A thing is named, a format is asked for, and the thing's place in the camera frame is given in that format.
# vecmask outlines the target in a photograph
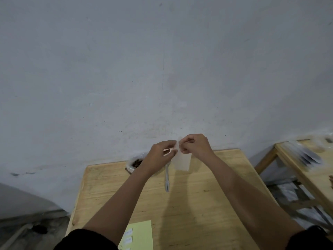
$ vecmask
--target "table top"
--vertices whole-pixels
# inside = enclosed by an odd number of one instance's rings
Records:
[[[216,151],[246,181],[273,198],[239,149]],[[88,166],[67,229],[81,228],[119,189],[129,174],[125,162]],[[192,157],[189,171],[169,167],[170,191],[164,170],[146,183],[130,223],[152,221],[154,249],[258,249],[212,172]]]
[[[299,142],[322,157],[323,166],[309,171],[301,162],[288,154],[283,147],[283,142],[275,145],[278,156],[294,171],[298,180],[320,202],[326,212],[333,216],[333,189],[329,180],[329,175],[333,175],[333,149],[323,149],[311,140]]]

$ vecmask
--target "person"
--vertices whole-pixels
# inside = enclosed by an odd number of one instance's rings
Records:
[[[73,246],[76,249],[118,249],[145,183],[176,155],[177,150],[171,150],[175,144],[175,140],[154,144],[141,165],[106,204],[82,229],[76,229],[63,238],[55,250]],[[333,249],[333,243],[325,237],[321,227],[313,226],[304,230],[271,198],[218,158],[203,134],[187,135],[179,142],[179,149],[184,154],[192,153],[212,171],[260,249]]]

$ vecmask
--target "black sleeve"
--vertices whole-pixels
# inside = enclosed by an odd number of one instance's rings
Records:
[[[327,233],[320,226],[314,225],[306,231],[292,236],[286,247],[290,249],[333,249],[333,242],[325,236]]]
[[[107,249],[118,250],[118,247],[97,232],[76,229],[60,241],[54,250],[62,249]]]

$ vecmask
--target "person's right hand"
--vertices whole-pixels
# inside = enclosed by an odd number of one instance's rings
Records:
[[[179,149],[182,153],[193,154],[204,162],[205,159],[214,155],[208,139],[203,134],[189,134],[179,141]]]

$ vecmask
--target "yellow-green paper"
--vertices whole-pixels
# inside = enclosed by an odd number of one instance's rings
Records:
[[[132,235],[123,236],[118,249],[126,250],[153,250],[152,245],[152,221],[147,220],[139,223],[128,224],[125,232],[132,229]],[[124,240],[132,237],[132,242],[124,244]]]

